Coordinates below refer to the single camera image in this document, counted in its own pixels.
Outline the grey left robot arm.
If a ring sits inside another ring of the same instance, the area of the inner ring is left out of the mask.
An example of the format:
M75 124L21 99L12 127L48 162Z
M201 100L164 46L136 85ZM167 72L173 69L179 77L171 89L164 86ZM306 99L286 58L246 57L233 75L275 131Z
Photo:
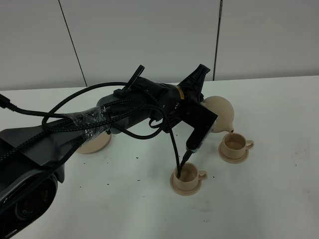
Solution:
M186 142L186 153L177 156L181 171L212 130L217 115L202 105L202 87L209 69L199 65L177 85L152 82L141 76L139 66L128 82L113 82L112 94L97 105L79 113L60 114L70 100L106 83L84 88L61 101L48 112L24 110L5 96L0 106L13 112L42 118L34 127L10 128L0 133L0 236L8 239L41 217L51 206L65 178L65 162L80 147L103 133L124 133L144 121L156 121L155 134L166 132L180 122L193 128Z

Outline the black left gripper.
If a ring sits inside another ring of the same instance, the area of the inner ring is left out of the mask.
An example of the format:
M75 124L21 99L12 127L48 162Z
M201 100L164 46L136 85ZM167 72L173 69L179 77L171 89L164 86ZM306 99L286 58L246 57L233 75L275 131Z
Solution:
M155 83L138 77L134 82L134 97L141 99L145 105L161 108L170 124L178 124L186 120L189 102L203 101L201 91L209 72L209 68L200 64L178 85Z

